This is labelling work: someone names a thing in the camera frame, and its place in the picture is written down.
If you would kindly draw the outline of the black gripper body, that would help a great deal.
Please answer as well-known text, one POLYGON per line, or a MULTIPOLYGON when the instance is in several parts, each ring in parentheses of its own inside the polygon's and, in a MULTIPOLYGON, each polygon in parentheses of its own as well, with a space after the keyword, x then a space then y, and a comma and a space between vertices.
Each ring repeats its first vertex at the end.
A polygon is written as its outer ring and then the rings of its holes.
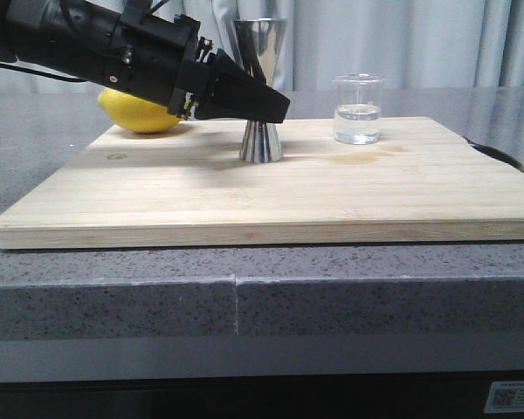
POLYGON ((160 4, 127 3, 111 33, 105 86, 165 106, 187 119, 199 100, 194 71, 204 76, 213 41, 198 35, 200 23, 180 14, 172 22, 155 15, 160 4))

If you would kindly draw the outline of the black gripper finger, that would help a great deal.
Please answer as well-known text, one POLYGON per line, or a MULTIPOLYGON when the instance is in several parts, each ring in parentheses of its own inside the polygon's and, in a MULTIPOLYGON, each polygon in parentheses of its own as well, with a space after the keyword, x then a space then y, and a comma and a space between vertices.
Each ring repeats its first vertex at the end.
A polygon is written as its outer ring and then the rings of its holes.
POLYGON ((290 100, 245 72, 223 50, 211 53, 209 79, 199 99, 194 117, 197 120, 233 118, 281 123, 290 100))

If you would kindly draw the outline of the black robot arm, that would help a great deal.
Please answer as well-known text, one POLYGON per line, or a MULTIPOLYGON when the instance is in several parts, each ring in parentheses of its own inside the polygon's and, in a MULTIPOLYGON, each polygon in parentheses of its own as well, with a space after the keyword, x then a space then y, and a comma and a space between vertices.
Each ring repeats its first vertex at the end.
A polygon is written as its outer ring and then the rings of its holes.
POLYGON ((0 1, 0 66, 41 65, 164 106, 180 118, 280 123, 289 99, 150 1, 122 12, 88 1, 0 1))

